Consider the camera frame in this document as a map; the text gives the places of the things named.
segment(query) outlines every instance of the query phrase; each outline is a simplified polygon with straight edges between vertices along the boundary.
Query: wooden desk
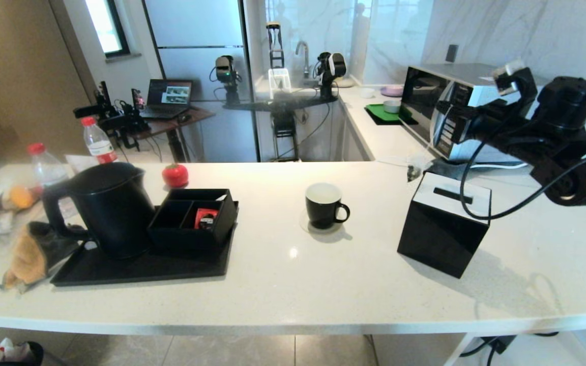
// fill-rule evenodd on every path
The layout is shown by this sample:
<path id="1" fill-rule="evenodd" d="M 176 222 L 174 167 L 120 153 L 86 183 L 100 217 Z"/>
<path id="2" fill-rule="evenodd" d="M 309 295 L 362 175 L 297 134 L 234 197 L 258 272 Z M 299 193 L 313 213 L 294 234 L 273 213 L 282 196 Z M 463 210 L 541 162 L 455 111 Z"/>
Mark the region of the wooden desk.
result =
<path id="1" fill-rule="evenodd" d="M 151 129 L 140 132 L 139 134 L 130 135 L 130 137 L 137 140 L 145 140 L 166 133 L 169 139 L 171 153 L 173 153 L 173 158 L 177 163 L 185 163 L 190 160 L 190 157 L 180 127 L 191 125 L 192 123 L 196 123 L 214 115 L 216 115 L 216 113 L 207 111 L 207 109 L 191 106 L 188 111 L 181 113 L 172 119 L 145 118 Z"/>

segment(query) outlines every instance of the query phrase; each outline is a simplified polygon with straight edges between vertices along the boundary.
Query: plastic water bottle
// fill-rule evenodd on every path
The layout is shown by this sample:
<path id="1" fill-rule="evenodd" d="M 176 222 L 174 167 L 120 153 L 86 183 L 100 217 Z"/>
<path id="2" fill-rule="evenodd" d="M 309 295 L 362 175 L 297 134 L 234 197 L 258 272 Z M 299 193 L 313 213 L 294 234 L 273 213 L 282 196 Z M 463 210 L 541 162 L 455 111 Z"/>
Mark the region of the plastic water bottle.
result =
<path id="1" fill-rule="evenodd" d="M 55 156 L 47 152 L 43 143 L 30 144 L 26 150 L 33 159 L 35 180 L 42 188 L 69 179 L 65 166 Z M 74 201 L 70 198 L 61 199 L 58 206 L 60 206 L 60 212 L 65 219 L 77 214 Z"/>
<path id="2" fill-rule="evenodd" d="M 85 144 L 91 155 L 98 160 L 98 164 L 116 162 L 117 157 L 112 143 L 105 132 L 96 125 L 96 120 L 93 117 L 86 117 L 81 119 L 81 123 L 85 127 L 83 133 Z"/>

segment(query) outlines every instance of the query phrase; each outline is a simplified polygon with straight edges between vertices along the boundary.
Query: laptop screen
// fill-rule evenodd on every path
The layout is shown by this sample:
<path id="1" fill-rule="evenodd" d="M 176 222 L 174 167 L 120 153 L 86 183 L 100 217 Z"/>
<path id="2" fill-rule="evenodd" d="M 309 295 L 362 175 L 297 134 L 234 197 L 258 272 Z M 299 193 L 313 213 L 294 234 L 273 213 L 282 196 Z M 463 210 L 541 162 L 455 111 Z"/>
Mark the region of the laptop screen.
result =
<path id="1" fill-rule="evenodd" d="M 191 81 L 151 79 L 149 99 L 146 104 L 189 106 L 189 95 L 191 95 Z"/>

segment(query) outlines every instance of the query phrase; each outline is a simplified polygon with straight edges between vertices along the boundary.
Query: power outlet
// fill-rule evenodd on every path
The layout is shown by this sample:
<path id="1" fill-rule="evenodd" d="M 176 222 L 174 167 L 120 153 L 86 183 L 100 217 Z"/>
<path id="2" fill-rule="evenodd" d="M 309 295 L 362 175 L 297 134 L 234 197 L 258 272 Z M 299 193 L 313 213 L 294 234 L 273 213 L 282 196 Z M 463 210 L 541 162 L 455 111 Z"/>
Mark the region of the power outlet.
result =
<path id="1" fill-rule="evenodd" d="M 456 61 L 456 54 L 458 53 L 458 45 L 457 44 L 450 44 L 449 48 L 447 48 L 447 57 L 445 60 L 449 63 Z"/>
<path id="2" fill-rule="evenodd" d="M 493 339 L 494 337 L 481 337 L 482 340 L 484 341 L 490 341 L 491 339 Z M 514 339 L 517 338 L 516 335 L 503 335 L 499 338 L 497 338 L 495 341 L 493 341 L 492 343 L 490 343 L 491 346 L 496 345 L 496 352 L 498 354 L 502 354 L 503 352 L 505 352 L 505 350 L 508 349 L 508 346 L 510 345 L 510 343 L 512 343 L 512 341 L 514 341 Z"/>

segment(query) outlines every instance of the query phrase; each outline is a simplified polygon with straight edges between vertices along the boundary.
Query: black mug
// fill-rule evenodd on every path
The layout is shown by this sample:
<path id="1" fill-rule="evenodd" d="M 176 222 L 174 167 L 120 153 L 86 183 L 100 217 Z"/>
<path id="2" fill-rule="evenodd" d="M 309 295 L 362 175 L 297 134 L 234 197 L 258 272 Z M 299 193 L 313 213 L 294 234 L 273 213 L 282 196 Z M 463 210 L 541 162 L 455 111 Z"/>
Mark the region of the black mug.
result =
<path id="1" fill-rule="evenodd" d="M 341 193 L 337 186 L 329 183 L 316 183 L 305 192 L 307 214 L 311 226 L 317 229 L 327 229 L 333 223 L 344 223 L 349 219 L 349 207 L 340 203 Z M 344 219 L 337 218 L 339 208 L 347 213 Z"/>

